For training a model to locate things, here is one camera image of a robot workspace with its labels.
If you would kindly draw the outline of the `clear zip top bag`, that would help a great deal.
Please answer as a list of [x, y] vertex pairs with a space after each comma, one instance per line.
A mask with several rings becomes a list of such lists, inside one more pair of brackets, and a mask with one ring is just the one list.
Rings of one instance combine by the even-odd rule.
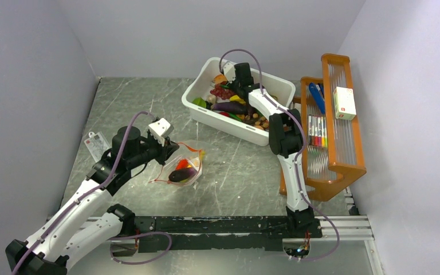
[[150, 183], [185, 187], [194, 184], [202, 175], [207, 144], [196, 140], [178, 143], [179, 148], [160, 167]]

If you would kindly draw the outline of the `orange toy carrot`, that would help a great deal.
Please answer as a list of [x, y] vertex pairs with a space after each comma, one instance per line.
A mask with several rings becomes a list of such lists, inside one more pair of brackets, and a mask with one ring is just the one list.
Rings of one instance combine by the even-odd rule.
[[190, 166], [189, 162], [187, 159], [182, 159], [178, 162], [175, 170], [180, 170], [180, 169], [184, 169], [184, 168], [188, 168]]

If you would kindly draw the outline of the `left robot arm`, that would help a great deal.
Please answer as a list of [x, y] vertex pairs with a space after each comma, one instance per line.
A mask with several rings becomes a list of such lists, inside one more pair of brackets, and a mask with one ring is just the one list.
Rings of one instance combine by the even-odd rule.
[[165, 164], [179, 148], [169, 138], [173, 129], [164, 119], [149, 124], [146, 136], [132, 125], [120, 128], [63, 207], [26, 240], [15, 239], [6, 247], [12, 274], [67, 274], [103, 242], [134, 238], [135, 214], [120, 204], [110, 206], [92, 225], [80, 227], [132, 178], [132, 170], [152, 160]]

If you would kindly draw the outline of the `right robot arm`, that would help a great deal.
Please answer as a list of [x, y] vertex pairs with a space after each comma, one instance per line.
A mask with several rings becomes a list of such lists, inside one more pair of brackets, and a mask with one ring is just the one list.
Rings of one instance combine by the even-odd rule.
[[275, 101], [264, 89], [262, 81], [255, 83], [247, 62], [234, 65], [233, 70], [231, 82], [235, 92], [269, 120], [269, 147], [280, 161], [286, 186], [286, 230], [292, 237], [303, 237], [315, 222], [315, 216], [302, 176], [305, 134], [300, 112]]

